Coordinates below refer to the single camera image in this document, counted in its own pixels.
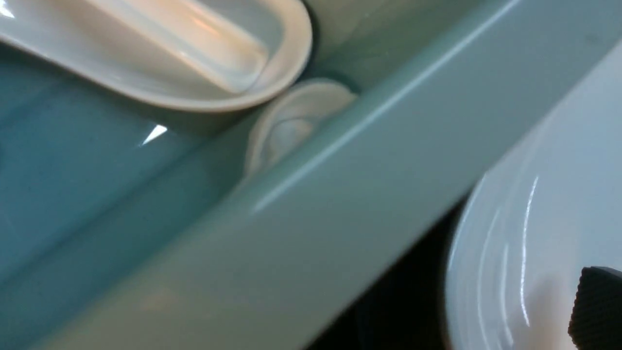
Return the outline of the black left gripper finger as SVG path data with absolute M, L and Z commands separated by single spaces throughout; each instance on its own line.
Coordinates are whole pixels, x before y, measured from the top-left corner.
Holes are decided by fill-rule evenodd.
M 568 333 L 578 350 L 622 348 L 622 275 L 610 267 L 581 270 Z

